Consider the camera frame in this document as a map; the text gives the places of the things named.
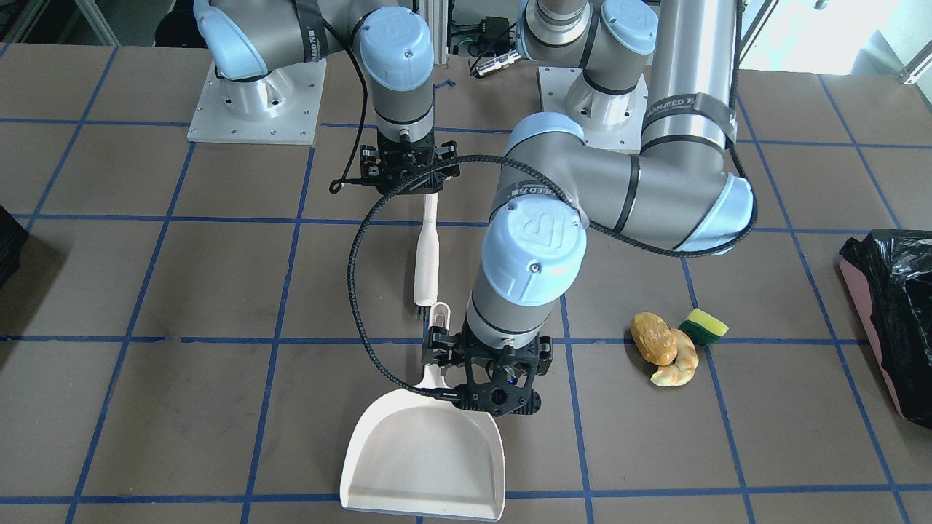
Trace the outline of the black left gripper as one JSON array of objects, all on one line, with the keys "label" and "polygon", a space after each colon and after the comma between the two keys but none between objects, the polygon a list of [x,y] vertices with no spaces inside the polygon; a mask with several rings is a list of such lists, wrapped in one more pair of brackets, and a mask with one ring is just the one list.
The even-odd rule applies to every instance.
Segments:
[{"label": "black left gripper", "polygon": [[430,326],[422,350],[423,364],[442,369],[462,366],[466,372],[465,384],[433,386],[430,397],[496,417],[535,414],[542,400],[532,388],[534,378],[545,375],[552,361],[550,336],[535,336],[521,347],[507,343],[496,349],[479,341],[468,327],[452,335],[443,326]]}]

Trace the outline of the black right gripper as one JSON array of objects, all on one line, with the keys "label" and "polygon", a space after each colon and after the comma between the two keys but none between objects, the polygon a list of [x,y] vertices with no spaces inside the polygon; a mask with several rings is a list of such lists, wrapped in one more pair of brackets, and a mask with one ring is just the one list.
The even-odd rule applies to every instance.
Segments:
[{"label": "black right gripper", "polygon": [[434,132],[416,142],[409,139],[395,142],[378,132],[377,147],[360,147],[360,184],[387,194],[412,179],[417,169],[456,155],[457,142],[447,140],[437,146]]}]

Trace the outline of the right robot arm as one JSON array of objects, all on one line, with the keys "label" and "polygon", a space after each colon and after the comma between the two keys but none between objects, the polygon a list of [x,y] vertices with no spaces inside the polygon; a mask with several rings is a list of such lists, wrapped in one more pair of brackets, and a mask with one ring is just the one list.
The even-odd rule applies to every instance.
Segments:
[{"label": "right robot arm", "polygon": [[263,79],[345,51],[376,115],[355,185],[387,194],[456,153],[434,139],[434,49],[426,20],[396,1],[196,1],[193,15],[220,76]]}]

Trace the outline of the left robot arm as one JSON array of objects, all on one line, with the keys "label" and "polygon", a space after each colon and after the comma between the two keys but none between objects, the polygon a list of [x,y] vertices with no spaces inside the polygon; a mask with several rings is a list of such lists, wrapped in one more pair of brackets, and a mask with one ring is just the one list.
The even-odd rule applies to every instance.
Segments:
[{"label": "left robot arm", "polygon": [[533,414],[534,378],[549,371],[542,334],[572,287],[587,230],[678,258],[724,253],[749,234],[758,202],[736,137],[739,1],[663,1],[640,28],[653,57],[635,154],[588,145],[571,116],[539,112],[510,134],[462,331],[432,327],[419,394],[493,416]]}]

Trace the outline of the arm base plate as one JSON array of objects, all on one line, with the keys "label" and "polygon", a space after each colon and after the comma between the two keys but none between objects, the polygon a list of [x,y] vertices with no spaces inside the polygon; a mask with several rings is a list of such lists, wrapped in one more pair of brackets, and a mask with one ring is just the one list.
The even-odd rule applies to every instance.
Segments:
[{"label": "arm base plate", "polygon": [[314,142],[327,63],[299,63],[253,81],[208,70],[187,139],[201,143],[299,145]]},{"label": "arm base plate", "polygon": [[538,69],[542,110],[559,112],[579,123],[587,145],[609,151],[637,154],[648,106],[648,86],[643,76],[625,94],[599,92],[583,78],[579,68]]}]

